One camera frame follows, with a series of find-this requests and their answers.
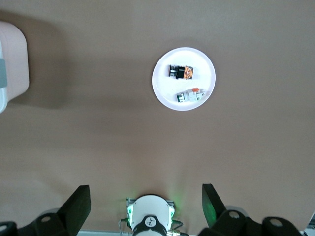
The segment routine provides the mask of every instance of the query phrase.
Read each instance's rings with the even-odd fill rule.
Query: cable
[[[122,236],[122,234],[123,234],[123,232],[122,232],[122,222],[128,222],[128,218],[120,219],[120,220],[118,221],[118,227],[119,227],[120,236]]]
[[[179,221],[179,220],[172,220],[172,221],[173,221],[173,224],[179,225],[179,226],[176,226],[175,228],[173,228],[173,230],[176,230],[179,227],[182,227],[184,225],[184,223],[182,221]]]

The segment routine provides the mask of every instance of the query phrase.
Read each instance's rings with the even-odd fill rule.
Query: white plate
[[[191,80],[176,79],[168,76],[169,65],[193,67]],[[161,57],[152,75],[152,86],[158,100],[166,107],[176,111],[188,111],[202,105],[210,97],[216,83],[216,72],[210,59],[194,48],[177,48]],[[206,95],[199,101],[179,103],[176,94],[187,89],[199,88]]]

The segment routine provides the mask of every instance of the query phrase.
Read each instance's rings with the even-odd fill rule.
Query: white container
[[[14,25],[0,21],[0,113],[30,84],[26,39]]]

